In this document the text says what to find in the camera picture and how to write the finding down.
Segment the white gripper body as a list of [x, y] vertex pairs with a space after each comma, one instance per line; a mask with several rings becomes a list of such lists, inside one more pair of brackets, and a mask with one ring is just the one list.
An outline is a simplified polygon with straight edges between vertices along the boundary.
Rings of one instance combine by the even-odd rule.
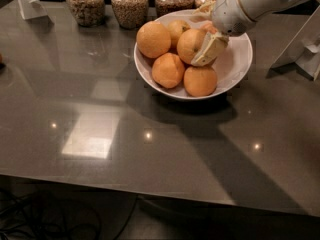
[[239, 0], [216, 0], [212, 12], [213, 25], [229, 36], [240, 36], [247, 31], [249, 19]]

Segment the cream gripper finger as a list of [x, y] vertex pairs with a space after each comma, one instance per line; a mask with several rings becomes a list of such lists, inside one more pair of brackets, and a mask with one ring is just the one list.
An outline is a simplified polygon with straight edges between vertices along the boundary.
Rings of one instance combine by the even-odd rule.
[[191, 60], [193, 66], [205, 66], [213, 62], [228, 46], [229, 37], [221, 32], [208, 32], [200, 50]]
[[208, 1], [202, 4], [200, 7], [195, 9], [192, 14], [190, 19], [192, 21], [205, 21], [205, 20], [210, 20], [212, 11], [215, 8], [215, 1]]

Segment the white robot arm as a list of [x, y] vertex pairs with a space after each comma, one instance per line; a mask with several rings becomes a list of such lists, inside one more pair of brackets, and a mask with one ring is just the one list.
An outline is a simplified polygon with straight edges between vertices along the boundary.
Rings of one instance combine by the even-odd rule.
[[227, 41], [228, 36], [241, 36], [266, 15], [307, 1], [309, 0], [215, 0], [203, 4], [195, 10], [192, 20], [210, 20], [218, 32], [206, 35], [191, 64], [204, 66], [211, 63], [222, 52], [222, 43]]

